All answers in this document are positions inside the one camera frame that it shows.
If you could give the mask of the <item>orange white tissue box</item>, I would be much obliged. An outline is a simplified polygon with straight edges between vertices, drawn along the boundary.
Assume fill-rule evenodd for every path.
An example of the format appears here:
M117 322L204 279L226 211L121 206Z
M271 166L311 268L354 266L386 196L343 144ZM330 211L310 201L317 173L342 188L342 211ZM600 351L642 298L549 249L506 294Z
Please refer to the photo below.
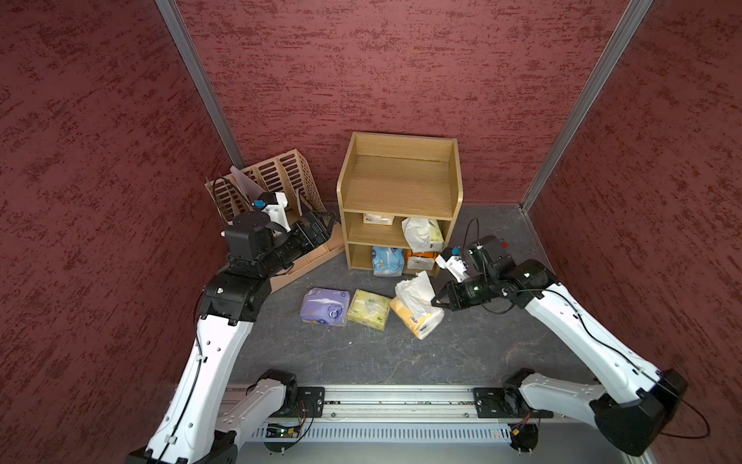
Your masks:
M395 297L390 302L394 313L419 339L424 340L444 320L444 311L432 305L435 292L426 271L395 286Z

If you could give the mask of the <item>small beige tissue box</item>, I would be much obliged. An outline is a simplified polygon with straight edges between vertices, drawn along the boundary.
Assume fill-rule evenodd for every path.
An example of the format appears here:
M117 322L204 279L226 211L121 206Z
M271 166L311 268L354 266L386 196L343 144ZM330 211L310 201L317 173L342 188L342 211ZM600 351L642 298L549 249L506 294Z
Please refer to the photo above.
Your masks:
M394 223L394 215L366 213L363 215L363 222L366 224L388 226Z

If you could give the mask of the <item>white yellow tissue pack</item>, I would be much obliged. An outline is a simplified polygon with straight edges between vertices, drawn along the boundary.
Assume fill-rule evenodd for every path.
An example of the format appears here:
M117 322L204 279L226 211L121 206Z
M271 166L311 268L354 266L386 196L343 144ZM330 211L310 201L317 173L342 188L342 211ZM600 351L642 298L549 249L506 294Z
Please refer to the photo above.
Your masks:
M406 218L402 222L404 238L414 253L441 252L444 249L444 235L438 220L430 218Z

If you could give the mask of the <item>purple tissue pack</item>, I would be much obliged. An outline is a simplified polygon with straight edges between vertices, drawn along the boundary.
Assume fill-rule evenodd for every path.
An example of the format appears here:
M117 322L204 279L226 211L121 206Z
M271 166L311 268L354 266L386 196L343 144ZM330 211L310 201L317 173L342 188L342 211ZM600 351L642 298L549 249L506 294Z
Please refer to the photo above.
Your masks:
M345 327L351 295L348 291L312 288L301 304L301 321L310 324Z

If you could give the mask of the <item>yellow green tissue pack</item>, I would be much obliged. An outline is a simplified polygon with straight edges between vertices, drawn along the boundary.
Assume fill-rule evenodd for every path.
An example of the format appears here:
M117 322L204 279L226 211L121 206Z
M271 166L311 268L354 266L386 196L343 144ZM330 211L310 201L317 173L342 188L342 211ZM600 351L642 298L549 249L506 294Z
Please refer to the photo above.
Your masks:
M364 290L357 290L348 309L348 321L384 332L391 299Z

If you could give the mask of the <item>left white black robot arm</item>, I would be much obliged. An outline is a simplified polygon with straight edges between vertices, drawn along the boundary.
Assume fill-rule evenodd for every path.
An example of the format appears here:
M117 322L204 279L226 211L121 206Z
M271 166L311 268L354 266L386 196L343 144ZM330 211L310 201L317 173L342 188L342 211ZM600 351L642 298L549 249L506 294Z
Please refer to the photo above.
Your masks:
M200 297L189 360L169 408L148 444L129 463L233 463L247 439L274 413L296 401L295 375L269 370L225 414L218 410L235 363L271 280L331 237L336 217L303 208L290 225L265 211L248 211L228 222L223 235L228 263Z

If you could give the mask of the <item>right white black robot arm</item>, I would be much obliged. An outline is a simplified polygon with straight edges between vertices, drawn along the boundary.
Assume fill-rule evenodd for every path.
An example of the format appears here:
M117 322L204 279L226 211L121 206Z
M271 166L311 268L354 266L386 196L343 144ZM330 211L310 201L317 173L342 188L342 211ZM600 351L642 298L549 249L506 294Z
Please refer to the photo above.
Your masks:
M452 275L431 303L458 311L496 299L510 301L550 329L592 372L592 384L547 377L523 368L477 402L482 415L526 423L549 414L596 427L616 448L642 455L674 418L688 388L673 369L660 370L603 327L541 262L514 261L490 235L466 250L445 249L436 264Z

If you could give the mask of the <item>blue tissue pack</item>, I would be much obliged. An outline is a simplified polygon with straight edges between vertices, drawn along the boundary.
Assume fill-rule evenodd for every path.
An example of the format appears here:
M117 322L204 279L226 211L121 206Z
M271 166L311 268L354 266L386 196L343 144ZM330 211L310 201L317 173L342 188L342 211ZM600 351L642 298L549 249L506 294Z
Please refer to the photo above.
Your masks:
M396 247L373 247L372 266L374 276L395 278L401 276L405 268L403 249Z

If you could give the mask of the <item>wooden three-tier shelf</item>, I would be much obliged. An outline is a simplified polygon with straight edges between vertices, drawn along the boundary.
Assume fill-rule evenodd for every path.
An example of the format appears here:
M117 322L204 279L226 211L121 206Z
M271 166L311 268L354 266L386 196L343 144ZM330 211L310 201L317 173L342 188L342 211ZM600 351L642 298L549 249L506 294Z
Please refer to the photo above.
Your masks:
M355 131L336 194L351 270L373 269L373 247L407 249L406 218L438 220L448 243L464 197L458 141ZM366 224L366 213L394 215L394 223Z

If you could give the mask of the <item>wooden slotted desk organizer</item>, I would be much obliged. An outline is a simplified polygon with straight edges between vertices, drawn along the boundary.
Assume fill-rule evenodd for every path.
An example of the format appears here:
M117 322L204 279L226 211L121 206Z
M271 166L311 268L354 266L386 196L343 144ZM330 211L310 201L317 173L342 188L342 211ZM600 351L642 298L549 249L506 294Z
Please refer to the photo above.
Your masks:
M296 149L257 162L257 164L243 168L242 172L245 172L267 193L282 191L286 194L289 202L286 214L291 223L296 222L301 213L306 210L311 209L315 212L326 210L309 164ZM252 208L252 204L247 202L234 184L230 173L208 181L205 188L212 197L220 217L228 222ZM272 292L298 280L343 251L342 227L337 223L334 226L332 237L319 249L299 258L292 270L271 279Z

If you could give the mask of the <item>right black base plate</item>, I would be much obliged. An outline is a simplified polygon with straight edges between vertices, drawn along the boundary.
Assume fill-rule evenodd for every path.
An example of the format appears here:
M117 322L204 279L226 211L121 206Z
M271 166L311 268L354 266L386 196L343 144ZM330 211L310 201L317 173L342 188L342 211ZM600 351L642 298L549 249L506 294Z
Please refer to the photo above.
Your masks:
M523 420L552 419L551 411L531 408L517 388L474 388L473 404L479 419Z

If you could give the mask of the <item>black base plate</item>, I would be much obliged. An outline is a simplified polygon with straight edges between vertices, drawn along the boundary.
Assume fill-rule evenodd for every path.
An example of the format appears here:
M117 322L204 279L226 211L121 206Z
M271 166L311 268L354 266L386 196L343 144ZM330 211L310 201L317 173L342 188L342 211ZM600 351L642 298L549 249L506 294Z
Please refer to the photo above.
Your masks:
M551 411L531 408L517 388L474 388L473 404L479 419L523 420L552 419Z
M325 407L326 389L324 387L297 387L288 396L287 415L296 418L299 413L309 418L320 418Z

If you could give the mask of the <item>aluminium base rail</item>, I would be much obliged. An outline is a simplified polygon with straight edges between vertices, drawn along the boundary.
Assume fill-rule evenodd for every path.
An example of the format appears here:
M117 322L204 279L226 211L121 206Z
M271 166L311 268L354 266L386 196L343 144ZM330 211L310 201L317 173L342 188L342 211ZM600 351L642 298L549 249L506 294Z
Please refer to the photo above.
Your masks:
M345 423L536 423L552 419L498 420L479 419L473 404L474 388L492 388L462 385L326 385L299 386L326 389L324 421ZM553 419L574 420L595 425L598 408L627 407L642 396L633 399L613 397L600 385L584 385L548 378L541 374L527 376L523 381L509 381L503 388L517 388L531 408L551 411ZM287 413L270 413L271 419L295 420Z

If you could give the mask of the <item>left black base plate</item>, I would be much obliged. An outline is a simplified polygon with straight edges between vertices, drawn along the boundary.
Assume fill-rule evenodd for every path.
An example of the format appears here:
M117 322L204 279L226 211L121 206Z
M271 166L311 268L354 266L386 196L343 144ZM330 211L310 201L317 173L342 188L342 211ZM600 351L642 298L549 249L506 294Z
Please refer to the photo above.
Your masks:
M326 389L324 387L297 387L288 396L287 415L296 418L299 413L309 418L320 418L325 407Z

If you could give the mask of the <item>right corner aluminium post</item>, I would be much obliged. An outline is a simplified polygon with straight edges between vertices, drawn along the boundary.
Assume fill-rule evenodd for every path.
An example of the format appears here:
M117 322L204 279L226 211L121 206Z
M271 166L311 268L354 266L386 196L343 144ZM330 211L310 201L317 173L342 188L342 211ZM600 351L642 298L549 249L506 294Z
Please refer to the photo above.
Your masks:
M652 0L631 0L628 2L562 129L556 136L541 168L539 168L520 203L520 209L525 216L529 216L536 199L546 186L587 114L589 114L589 110L600 95L614 68L618 65L620 58L622 58L652 4Z

